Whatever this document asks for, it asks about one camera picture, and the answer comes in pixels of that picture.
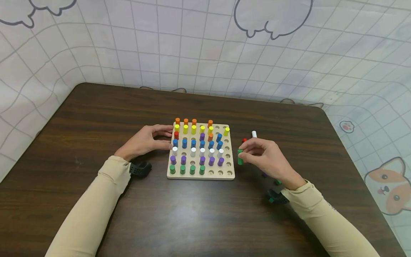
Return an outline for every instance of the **grid pattern backdrop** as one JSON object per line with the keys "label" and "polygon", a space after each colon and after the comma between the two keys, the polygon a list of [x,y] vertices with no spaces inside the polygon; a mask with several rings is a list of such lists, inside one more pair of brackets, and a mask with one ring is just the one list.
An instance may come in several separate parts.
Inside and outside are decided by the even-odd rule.
{"label": "grid pattern backdrop", "polygon": [[[405,168],[395,171],[411,179],[409,0],[314,0],[304,24],[275,40],[247,37],[235,23],[237,0],[49,2],[0,3],[0,181],[85,81],[322,102],[363,178],[399,157]],[[250,19],[267,2],[255,1]],[[411,257],[407,208],[384,217]]]}

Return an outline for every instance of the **beige sleeve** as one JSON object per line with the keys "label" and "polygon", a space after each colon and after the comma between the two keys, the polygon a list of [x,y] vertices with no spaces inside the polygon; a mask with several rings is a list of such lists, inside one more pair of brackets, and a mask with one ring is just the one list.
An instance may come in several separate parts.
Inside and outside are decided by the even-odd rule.
{"label": "beige sleeve", "polygon": [[310,182],[296,191],[283,189],[281,193],[331,257],[379,257],[368,240]]}
{"label": "beige sleeve", "polygon": [[129,162],[111,156],[64,220],[46,257],[95,256],[129,180]]}

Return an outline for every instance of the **cartoon dog face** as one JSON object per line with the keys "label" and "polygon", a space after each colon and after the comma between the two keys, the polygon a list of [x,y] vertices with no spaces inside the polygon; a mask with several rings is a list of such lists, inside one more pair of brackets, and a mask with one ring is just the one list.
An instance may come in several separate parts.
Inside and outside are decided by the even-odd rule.
{"label": "cartoon dog face", "polygon": [[396,215],[411,211],[411,183],[404,177],[405,163],[395,157],[365,175],[364,181],[381,212]]}

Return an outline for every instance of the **finger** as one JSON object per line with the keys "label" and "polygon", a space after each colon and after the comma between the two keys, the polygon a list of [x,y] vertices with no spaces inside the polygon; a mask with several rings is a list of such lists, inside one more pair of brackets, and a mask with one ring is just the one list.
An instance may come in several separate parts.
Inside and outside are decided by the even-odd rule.
{"label": "finger", "polygon": [[252,149],[252,150],[250,150],[250,151],[247,151],[246,153],[249,153],[249,154],[251,154],[251,155],[255,155],[255,154],[262,155],[263,152],[264,152],[263,149],[255,148],[255,149]]}
{"label": "finger", "polygon": [[251,150],[253,150],[253,149],[261,149],[262,151],[264,151],[261,147],[259,147],[259,146],[249,146],[249,147],[247,147],[246,149],[243,149],[242,151],[243,152],[249,152],[249,151],[251,151]]}
{"label": "finger", "polygon": [[151,126],[152,132],[173,130],[173,125],[154,125]]}
{"label": "finger", "polygon": [[244,142],[239,149],[246,149],[250,146],[254,146],[254,147],[260,147],[262,149],[266,149],[267,145],[270,143],[270,140],[265,140],[262,138],[256,138],[253,137],[250,140],[247,140],[246,142]]}
{"label": "finger", "polygon": [[153,137],[155,136],[166,136],[166,137],[171,137],[171,133],[167,131],[156,131],[153,133]]}
{"label": "finger", "polygon": [[154,150],[170,150],[173,145],[167,140],[154,140]]}
{"label": "finger", "polygon": [[254,155],[251,155],[251,154],[249,154],[249,153],[244,153],[244,152],[240,153],[238,156],[239,156],[244,162],[249,162],[249,163],[252,163],[252,164],[254,164],[254,165],[256,165],[257,162],[258,162],[258,160],[259,160],[259,158],[261,158],[260,156],[254,156]]}

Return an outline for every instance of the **dark brown table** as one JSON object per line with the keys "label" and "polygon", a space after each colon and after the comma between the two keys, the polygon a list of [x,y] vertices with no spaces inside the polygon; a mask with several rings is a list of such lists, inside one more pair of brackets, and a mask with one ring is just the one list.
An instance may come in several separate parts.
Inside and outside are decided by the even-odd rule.
{"label": "dark brown table", "polygon": [[[104,161],[142,126],[175,117],[229,124],[234,149],[252,130],[276,141],[382,257],[405,256],[323,110],[90,83],[72,91],[0,184],[0,256],[44,256]],[[255,167],[236,165],[233,181],[169,180],[168,152],[144,158],[153,170],[130,181],[98,256],[327,255],[289,205],[263,198],[272,181]]]}

